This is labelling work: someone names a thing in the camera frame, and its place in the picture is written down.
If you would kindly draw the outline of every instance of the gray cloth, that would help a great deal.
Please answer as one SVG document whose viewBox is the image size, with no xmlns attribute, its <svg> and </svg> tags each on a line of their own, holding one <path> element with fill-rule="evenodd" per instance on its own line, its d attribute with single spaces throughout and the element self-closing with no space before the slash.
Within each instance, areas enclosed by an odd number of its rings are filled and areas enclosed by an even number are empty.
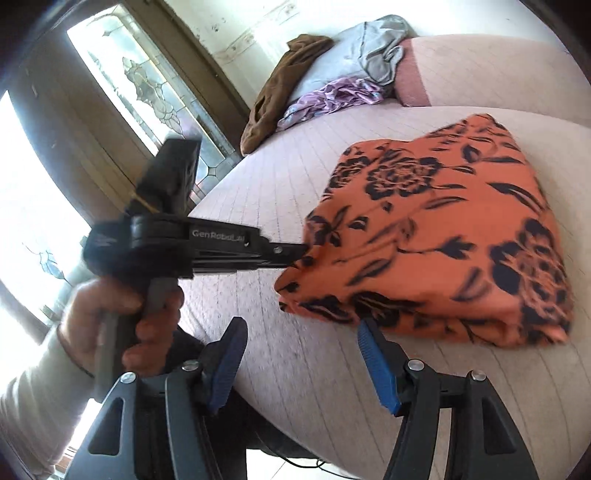
<svg viewBox="0 0 591 480">
<path fill-rule="evenodd" d="M 72 362 L 56 329 L 42 348 L 39 363 L 12 380 L 0 397 L 0 434 L 38 480 L 54 472 L 94 382 Z"/>
<path fill-rule="evenodd" d="M 333 38 L 334 46 L 312 64 L 293 90 L 289 103 L 333 80 L 366 78 L 384 86 L 394 81 L 402 59 L 398 45 L 408 34 L 408 23 L 398 15 L 386 15 L 343 30 Z"/>
</svg>

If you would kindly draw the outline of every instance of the white sleeve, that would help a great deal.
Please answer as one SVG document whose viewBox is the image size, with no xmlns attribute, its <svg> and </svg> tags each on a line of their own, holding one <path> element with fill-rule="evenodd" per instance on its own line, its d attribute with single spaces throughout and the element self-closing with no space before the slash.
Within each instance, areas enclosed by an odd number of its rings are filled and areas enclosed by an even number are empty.
<svg viewBox="0 0 591 480">
<path fill-rule="evenodd" d="M 39 363 L 13 379 L 0 397 L 0 434 L 38 480 L 54 472 L 92 386 L 92 377 L 72 362 L 54 328 Z"/>
</svg>

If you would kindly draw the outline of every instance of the door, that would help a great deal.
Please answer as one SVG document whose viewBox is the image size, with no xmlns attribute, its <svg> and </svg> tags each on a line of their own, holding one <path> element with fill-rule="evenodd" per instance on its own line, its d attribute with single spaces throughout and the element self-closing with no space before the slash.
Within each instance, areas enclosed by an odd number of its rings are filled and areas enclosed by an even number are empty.
<svg viewBox="0 0 591 480">
<path fill-rule="evenodd" d="M 158 5 L 83 4 L 9 88 L 41 162 L 90 224 L 123 211 L 169 135 L 203 136 L 192 205 L 241 159 L 245 107 Z"/>
</svg>

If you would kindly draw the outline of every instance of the finger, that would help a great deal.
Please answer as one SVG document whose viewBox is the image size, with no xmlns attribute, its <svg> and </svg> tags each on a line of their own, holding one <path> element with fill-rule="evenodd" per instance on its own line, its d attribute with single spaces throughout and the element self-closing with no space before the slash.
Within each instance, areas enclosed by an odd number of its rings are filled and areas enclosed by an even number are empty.
<svg viewBox="0 0 591 480">
<path fill-rule="evenodd" d="M 176 329 L 181 313 L 168 308 L 149 314 L 135 327 L 135 334 L 141 342 L 159 342 Z"/>
<path fill-rule="evenodd" d="M 184 303 L 183 289 L 177 286 L 172 292 L 168 294 L 165 301 L 165 307 L 171 310 L 179 310 Z"/>
<path fill-rule="evenodd" d="M 166 354 L 172 344 L 172 335 L 164 342 L 143 342 L 128 348 L 123 354 L 122 362 L 127 370 L 140 376 L 158 375 L 164 368 Z"/>
<path fill-rule="evenodd" d="M 114 278 L 101 277 L 78 287 L 72 309 L 82 315 L 94 315 L 102 310 L 132 314 L 141 308 L 142 303 L 142 297 L 130 287 Z"/>
</svg>

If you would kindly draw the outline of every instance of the orange floral fabric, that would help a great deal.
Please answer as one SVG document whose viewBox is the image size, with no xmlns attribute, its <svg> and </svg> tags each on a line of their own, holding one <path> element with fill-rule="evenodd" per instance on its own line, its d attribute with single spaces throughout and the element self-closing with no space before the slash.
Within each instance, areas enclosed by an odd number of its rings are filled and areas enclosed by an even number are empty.
<svg viewBox="0 0 591 480">
<path fill-rule="evenodd" d="M 504 347 L 567 340 L 573 303 L 556 220 L 489 115 L 349 147 L 304 242 L 275 283 L 286 312 Z"/>
</svg>

